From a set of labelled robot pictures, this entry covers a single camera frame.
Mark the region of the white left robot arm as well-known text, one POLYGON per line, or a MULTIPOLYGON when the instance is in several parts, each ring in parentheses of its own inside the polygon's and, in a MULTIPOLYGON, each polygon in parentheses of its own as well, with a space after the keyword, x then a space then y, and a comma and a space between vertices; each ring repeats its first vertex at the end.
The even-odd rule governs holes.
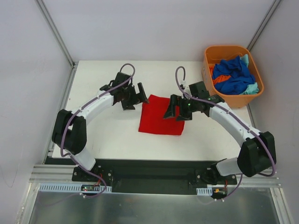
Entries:
POLYGON ((123 110, 134 110, 139 103, 148 103, 143 85, 137 84, 136 92, 132 76, 118 72, 115 79, 102 86, 97 95, 75 110, 58 112, 51 140, 66 151, 78 165, 83 167, 83 177, 93 182, 99 176, 96 160, 88 151, 87 125, 101 112, 120 102, 123 110))

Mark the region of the red t shirt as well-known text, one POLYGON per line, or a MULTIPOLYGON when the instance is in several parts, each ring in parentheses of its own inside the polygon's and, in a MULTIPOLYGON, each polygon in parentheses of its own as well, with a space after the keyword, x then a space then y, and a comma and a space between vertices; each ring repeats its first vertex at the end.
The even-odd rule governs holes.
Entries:
POLYGON ((176 117, 164 119, 170 99, 150 95, 149 103, 142 104, 139 132, 180 136, 184 130, 185 122, 176 121, 176 117))

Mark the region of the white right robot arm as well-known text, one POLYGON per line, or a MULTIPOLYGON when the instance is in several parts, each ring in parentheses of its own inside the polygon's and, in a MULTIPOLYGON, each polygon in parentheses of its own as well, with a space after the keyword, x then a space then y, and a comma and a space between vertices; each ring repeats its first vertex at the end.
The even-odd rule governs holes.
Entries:
POLYGON ((240 152, 237 157, 223 159, 210 168, 210 178, 215 184, 221 184, 227 175, 242 174, 266 176, 264 170, 271 168, 276 172, 276 150, 274 136, 270 132, 261 132, 239 118, 219 95, 210 95, 204 82, 189 85, 190 93, 179 86, 182 95, 172 94, 164 119, 176 121, 192 120, 194 112, 204 113, 220 124, 238 143, 240 152))

